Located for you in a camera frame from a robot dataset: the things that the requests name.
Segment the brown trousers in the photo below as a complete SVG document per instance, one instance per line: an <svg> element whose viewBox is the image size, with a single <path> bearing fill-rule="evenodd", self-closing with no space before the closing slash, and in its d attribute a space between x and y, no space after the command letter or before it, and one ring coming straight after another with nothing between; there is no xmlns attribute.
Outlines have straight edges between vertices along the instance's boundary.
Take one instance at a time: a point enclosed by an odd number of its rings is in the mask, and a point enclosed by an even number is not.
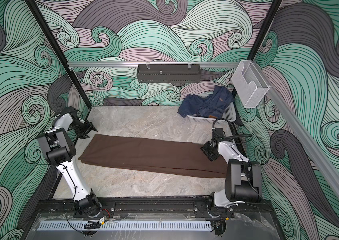
<svg viewBox="0 0 339 240"><path fill-rule="evenodd" d="M225 178L223 157L211 162L200 144L96 134L79 160L100 167L196 178Z"/></svg>

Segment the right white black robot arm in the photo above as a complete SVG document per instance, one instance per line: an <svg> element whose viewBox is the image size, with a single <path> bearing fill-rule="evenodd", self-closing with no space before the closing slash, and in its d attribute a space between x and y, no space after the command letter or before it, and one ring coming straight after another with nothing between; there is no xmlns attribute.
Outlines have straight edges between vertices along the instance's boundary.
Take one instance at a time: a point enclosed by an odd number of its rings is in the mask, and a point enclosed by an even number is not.
<svg viewBox="0 0 339 240"><path fill-rule="evenodd" d="M227 163L224 188L212 193L215 208L230 208L237 204L258 203L262 199L261 169L237 148L237 144L211 140L201 151L213 162L223 157Z"/></svg>

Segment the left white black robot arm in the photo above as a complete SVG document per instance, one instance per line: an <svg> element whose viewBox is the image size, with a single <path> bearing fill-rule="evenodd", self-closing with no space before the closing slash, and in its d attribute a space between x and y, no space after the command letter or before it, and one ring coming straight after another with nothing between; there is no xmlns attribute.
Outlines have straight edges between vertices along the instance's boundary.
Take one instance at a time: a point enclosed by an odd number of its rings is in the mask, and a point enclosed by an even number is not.
<svg viewBox="0 0 339 240"><path fill-rule="evenodd" d="M68 136L69 130L73 130L80 139L88 139L88 133L94 131L95 127L80 118L77 109L66 107L53 119L51 128L37 136L37 142L46 162L56 167L66 180L75 210L94 218L98 216L101 206L78 169L76 148Z"/></svg>

